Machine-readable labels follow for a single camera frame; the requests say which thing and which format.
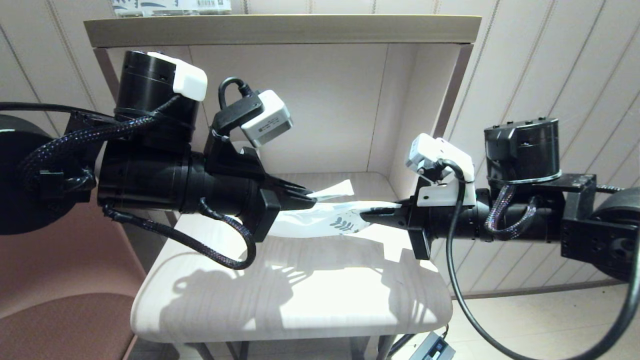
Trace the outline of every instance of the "wooden shelf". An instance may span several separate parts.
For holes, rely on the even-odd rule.
[[[229,44],[459,43],[481,18],[451,15],[215,15],[89,20],[93,47]]]

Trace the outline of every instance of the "stool seat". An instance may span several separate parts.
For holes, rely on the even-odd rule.
[[[313,190],[351,179],[354,197],[396,201],[377,173],[280,176]],[[182,215],[176,229],[230,257],[246,250],[231,227]],[[257,245],[246,270],[230,270],[168,240],[133,305],[131,327],[165,343],[405,334],[443,327],[449,291],[406,231],[372,225],[350,236],[277,238]]]

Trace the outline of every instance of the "white plastic bag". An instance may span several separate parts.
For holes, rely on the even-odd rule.
[[[351,181],[310,194],[319,200],[353,195]],[[360,213],[379,208],[399,208],[387,201],[317,202],[313,208],[279,212],[269,235],[283,238],[316,238],[357,233],[371,225]]]

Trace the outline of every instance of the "brown chair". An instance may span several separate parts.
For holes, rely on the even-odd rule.
[[[126,359],[144,277],[95,198],[43,229],[0,236],[0,359]]]

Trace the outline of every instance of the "black cable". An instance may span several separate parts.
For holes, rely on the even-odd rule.
[[[449,233],[447,234],[447,243],[446,243],[446,253],[447,253],[447,269],[449,270],[449,277],[451,278],[451,286],[453,287],[453,292],[456,295],[456,299],[458,299],[458,304],[462,309],[462,312],[467,317],[467,320],[471,323],[474,329],[482,336],[489,344],[495,347],[498,351],[503,354],[509,356],[512,359],[516,360],[535,360],[532,357],[526,357],[520,355],[508,348],[504,345],[500,344],[496,339],[491,337],[478,323],[476,318],[471,313],[471,310],[467,307],[467,303],[462,296],[460,291],[460,287],[458,286],[458,278],[456,277],[456,271],[454,269],[453,264],[453,237],[456,232],[456,224],[458,223],[458,216],[460,215],[460,210],[462,209],[462,204],[465,198],[465,187],[464,187],[464,174],[462,169],[455,164],[453,161],[442,160],[442,164],[451,167],[456,174],[456,178],[460,183],[458,187],[458,198],[456,200],[456,207],[454,210],[453,217],[451,219],[451,226],[449,227]],[[638,271],[640,270],[640,238],[636,241],[636,248],[634,252],[634,266],[631,272],[631,282],[629,283],[627,296],[625,298],[625,303],[622,305],[620,309],[620,313],[616,321],[613,323],[607,334],[593,347],[589,350],[583,352],[580,355],[569,357],[567,360],[593,360],[600,357],[602,354],[607,352],[615,343],[620,339],[622,334],[627,330],[627,327],[631,323],[638,308],[638,300],[640,300],[640,274]]]
[[[403,346],[405,346],[409,340],[413,339],[415,334],[404,334],[401,338],[398,339],[393,345],[391,345],[391,350],[389,350],[389,354],[387,357],[392,357],[398,350],[400,350]]]
[[[596,192],[599,193],[617,193],[624,190],[623,188],[618,188],[617,186],[611,185],[596,185]]]
[[[61,138],[51,140],[35,149],[20,162],[17,168],[18,180],[27,192],[33,193],[37,189],[41,170],[54,165],[57,161],[70,156],[90,143],[128,136],[155,124],[159,121],[159,117],[155,117],[154,114],[167,109],[167,107],[171,106],[179,97],[180,95],[173,96],[169,101],[154,110],[151,115],[121,122],[116,125],[82,129],[69,133]]]
[[[517,222],[504,229],[498,229],[498,222],[502,220],[504,212],[509,207],[509,203],[511,202],[511,199],[513,198],[515,192],[516,185],[502,185],[500,193],[495,199],[491,211],[489,211],[489,216],[484,222],[484,228],[487,230],[487,232],[489,232],[491,235],[493,235],[494,238],[498,240],[511,240],[517,238],[522,233],[524,233],[529,228],[529,226],[531,226],[533,220],[536,217],[538,197],[532,196],[529,199],[527,209]]]
[[[58,113],[85,113],[99,117],[113,118],[112,116],[99,113],[93,110],[75,108],[73,106],[58,104],[41,104],[39,102],[0,102],[0,111],[23,110],[23,111],[53,111]]]
[[[449,324],[447,324],[447,326],[444,329],[444,332],[442,333],[442,339],[446,339],[447,335],[449,334]]]
[[[235,77],[224,79],[218,86],[218,104],[220,104],[220,110],[224,110],[227,107],[225,92],[227,91],[227,86],[231,84],[236,84],[238,86],[238,91],[240,91],[240,94],[243,97],[247,97],[253,93],[249,84],[245,83],[241,79]]]
[[[110,204],[104,205],[102,207],[102,212],[104,213],[105,216],[110,217],[117,222],[120,222],[123,224],[131,224],[141,229],[151,231],[152,233],[156,233],[161,236],[171,238],[201,253],[202,255],[208,257],[209,259],[217,262],[218,264],[224,267],[227,267],[233,270],[242,270],[242,269],[248,268],[253,263],[253,260],[255,260],[255,242],[253,241],[253,238],[249,230],[247,230],[244,226],[242,226],[242,224],[236,222],[234,219],[227,217],[226,215],[219,215],[215,213],[215,211],[212,211],[207,206],[207,204],[204,203],[204,198],[201,199],[200,203],[201,205],[204,204],[204,207],[208,209],[208,211],[210,211],[211,213],[214,213],[213,216],[210,216],[210,213],[203,214],[203,215],[211,217],[215,220],[221,220],[226,222],[227,224],[233,226],[234,229],[238,230],[240,235],[242,235],[244,242],[247,246],[245,260],[238,261],[238,260],[230,259],[181,231],[178,231],[170,226],[157,223],[153,220],[137,217],[136,215],[133,215],[131,213],[115,210]]]

